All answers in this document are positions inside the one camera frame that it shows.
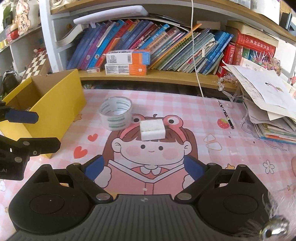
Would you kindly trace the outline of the white wooden bookshelf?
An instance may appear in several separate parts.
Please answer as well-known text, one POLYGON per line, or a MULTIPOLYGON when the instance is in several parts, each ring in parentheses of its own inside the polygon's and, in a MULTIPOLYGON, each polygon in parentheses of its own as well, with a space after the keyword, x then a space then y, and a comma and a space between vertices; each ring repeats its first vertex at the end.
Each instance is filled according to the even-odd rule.
MULTIPOLYGON (((70 56, 70 50, 73 46, 69 43, 58 47, 57 41, 65 35, 65 29, 68 24, 73 24, 76 17, 87 15, 102 9, 119 8, 122 6, 141 5, 153 13, 159 12, 161 15, 167 15, 169 9, 180 6, 195 8, 199 11, 208 11, 217 16, 228 16, 235 20, 241 20, 258 27, 268 34, 295 45, 295 36, 283 29, 272 20, 263 15, 255 13, 250 9, 233 3, 231 1, 76 1, 66 4, 56 9, 50 8, 49 1, 40 1, 40 19, 44 36, 45 46, 48 52, 48 58, 53 72, 64 71, 67 66, 67 60, 70 56)), ((146 81, 157 83, 171 83, 190 86, 201 86, 217 89, 218 77, 216 75, 196 75, 195 73, 170 72, 148 70, 145 76, 132 75, 106 75, 104 71, 89 73, 79 71, 81 81, 99 81, 99 80, 123 80, 123 81, 146 81)))

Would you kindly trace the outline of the orange white toothpaste box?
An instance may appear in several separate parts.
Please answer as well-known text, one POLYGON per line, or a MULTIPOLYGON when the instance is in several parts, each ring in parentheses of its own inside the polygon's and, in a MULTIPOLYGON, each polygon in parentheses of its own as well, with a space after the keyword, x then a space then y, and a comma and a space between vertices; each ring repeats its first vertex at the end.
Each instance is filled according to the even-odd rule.
POLYGON ((107 64, 142 64, 150 65, 149 50, 114 50, 106 54, 107 64))
POLYGON ((106 75, 147 75, 147 66, 142 64, 105 64, 106 75))

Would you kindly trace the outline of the brown white chessboard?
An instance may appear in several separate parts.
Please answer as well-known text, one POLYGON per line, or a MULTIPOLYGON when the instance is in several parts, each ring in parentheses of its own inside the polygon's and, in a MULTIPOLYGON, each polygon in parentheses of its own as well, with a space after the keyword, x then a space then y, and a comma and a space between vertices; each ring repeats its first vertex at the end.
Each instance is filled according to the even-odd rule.
POLYGON ((46 75, 51 71, 50 62, 48 59, 47 51, 37 52, 31 61, 30 65, 26 69, 23 80, 32 76, 46 75))

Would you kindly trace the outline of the white power adapter cube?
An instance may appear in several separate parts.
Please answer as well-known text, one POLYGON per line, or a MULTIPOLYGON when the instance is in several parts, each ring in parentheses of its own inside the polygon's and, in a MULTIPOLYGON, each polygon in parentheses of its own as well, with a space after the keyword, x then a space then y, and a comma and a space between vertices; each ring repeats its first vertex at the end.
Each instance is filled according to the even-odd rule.
POLYGON ((166 129, 162 119, 141 120, 139 126, 142 141, 162 140, 166 137, 166 129))

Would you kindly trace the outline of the black patterned pencil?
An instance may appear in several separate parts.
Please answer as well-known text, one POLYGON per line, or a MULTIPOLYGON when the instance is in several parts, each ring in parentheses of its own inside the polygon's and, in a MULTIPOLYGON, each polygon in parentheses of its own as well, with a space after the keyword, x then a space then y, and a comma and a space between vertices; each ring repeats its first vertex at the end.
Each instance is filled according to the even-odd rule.
POLYGON ((225 117, 226 117, 226 119, 227 119, 227 121, 228 121, 230 127, 231 127, 232 129, 234 129, 234 125, 233 125, 231 119, 229 118, 229 115, 227 114, 227 112, 226 112, 224 106, 222 105, 222 103, 221 103, 220 101, 218 101, 218 103, 219 103, 219 106, 221 107, 221 109, 222 109, 222 111, 223 111, 223 113, 224 113, 224 115, 225 115, 225 117))

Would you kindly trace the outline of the clear packing tape roll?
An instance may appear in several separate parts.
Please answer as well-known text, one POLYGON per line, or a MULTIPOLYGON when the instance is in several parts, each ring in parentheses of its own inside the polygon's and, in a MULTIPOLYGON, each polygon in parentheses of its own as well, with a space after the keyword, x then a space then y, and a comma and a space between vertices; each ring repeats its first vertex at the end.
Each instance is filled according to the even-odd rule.
POLYGON ((110 97, 100 105, 99 115, 107 130, 124 130, 132 123, 132 101, 123 96, 110 97))

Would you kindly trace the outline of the row of leaning books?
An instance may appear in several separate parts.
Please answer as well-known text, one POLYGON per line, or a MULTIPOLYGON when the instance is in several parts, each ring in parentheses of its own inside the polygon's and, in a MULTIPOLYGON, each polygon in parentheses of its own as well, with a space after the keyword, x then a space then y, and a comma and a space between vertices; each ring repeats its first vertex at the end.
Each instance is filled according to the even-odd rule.
POLYGON ((152 18, 117 19, 76 25, 59 44, 75 42, 66 69, 105 70, 114 50, 149 50, 147 70, 207 75, 219 65, 233 35, 198 23, 190 30, 179 23, 152 18))

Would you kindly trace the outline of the small red white box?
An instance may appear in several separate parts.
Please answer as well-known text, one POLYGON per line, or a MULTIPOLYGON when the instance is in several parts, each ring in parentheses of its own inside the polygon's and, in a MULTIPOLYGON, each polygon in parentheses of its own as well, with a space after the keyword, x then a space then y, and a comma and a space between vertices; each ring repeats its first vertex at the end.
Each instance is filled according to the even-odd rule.
POLYGON ((86 70, 87 73, 97 73, 97 72, 101 72, 100 67, 99 68, 91 68, 91 69, 87 69, 86 70))

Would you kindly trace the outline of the lower orange white toothpaste box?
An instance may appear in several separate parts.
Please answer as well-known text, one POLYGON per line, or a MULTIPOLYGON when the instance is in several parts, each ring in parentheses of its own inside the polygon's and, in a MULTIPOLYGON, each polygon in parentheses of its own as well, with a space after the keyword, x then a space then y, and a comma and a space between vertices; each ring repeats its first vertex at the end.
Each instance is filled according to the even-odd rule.
POLYGON ((142 64, 105 64, 106 75, 147 75, 147 66, 142 64))

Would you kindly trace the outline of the white foam tube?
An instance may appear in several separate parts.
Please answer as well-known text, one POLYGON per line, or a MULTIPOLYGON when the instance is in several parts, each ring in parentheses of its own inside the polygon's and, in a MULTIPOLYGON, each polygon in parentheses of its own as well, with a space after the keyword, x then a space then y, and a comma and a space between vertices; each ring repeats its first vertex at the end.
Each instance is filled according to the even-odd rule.
POLYGON ((143 6, 124 6, 120 8, 99 11, 89 15, 81 16, 73 20, 76 25, 84 25, 96 22, 103 22, 111 19, 128 18, 134 16, 148 16, 149 13, 143 6))

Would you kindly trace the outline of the yellow cardboard box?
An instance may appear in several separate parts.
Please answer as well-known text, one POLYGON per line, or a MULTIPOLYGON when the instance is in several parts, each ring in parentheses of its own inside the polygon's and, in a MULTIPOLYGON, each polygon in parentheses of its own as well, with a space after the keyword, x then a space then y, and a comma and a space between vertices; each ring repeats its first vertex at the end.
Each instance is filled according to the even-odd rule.
POLYGON ((86 98, 78 70, 31 76, 16 87, 4 102, 17 110, 36 112, 35 124, 1 122, 1 132, 13 140, 19 138, 57 137, 63 149, 75 150, 76 137, 66 139, 66 132, 80 119, 86 98))

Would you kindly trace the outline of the pile of papers and books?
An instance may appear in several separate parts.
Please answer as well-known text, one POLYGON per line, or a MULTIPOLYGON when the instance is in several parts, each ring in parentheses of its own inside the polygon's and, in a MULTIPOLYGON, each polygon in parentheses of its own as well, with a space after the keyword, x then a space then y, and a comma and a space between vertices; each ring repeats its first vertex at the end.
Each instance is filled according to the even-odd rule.
POLYGON ((249 60, 241 65, 225 64, 238 81, 247 117, 259 138, 295 144, 295 87, 274 70, 267 70, 249 60))

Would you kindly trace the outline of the red dictionary books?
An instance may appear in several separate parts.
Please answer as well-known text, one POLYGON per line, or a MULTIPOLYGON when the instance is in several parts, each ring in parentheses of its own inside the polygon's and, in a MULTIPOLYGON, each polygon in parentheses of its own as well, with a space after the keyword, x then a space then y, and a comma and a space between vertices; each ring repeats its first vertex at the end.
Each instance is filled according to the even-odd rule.
POLYGON ((278 40, 271 35, 239 21, 227 21, 226 32, 233 35, 223 50, 216 75, 226 74, 225 64, 240 65, 242 58, 252 62, 270 61, 278 47, 278 40))

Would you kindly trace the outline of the upper orange white toothpaste box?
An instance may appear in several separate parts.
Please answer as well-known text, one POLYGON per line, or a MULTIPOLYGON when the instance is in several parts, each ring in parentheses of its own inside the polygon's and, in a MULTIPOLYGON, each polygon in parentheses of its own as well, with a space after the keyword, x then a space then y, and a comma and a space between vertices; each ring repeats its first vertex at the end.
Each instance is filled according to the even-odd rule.
POLYGON ((114 50, 106 54, 107 64, 142 64, 150 65, 149 50, 114 50))

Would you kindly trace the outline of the pink cartoon cup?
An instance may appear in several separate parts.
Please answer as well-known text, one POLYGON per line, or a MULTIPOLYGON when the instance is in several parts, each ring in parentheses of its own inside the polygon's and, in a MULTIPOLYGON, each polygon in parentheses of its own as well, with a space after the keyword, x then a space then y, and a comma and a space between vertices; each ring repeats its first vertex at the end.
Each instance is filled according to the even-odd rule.
POLYGON ((296 176, 296 156, 294 156, 292 158, 291 165, 292 165, 292 171, 293 171, 294 175, 296 176))

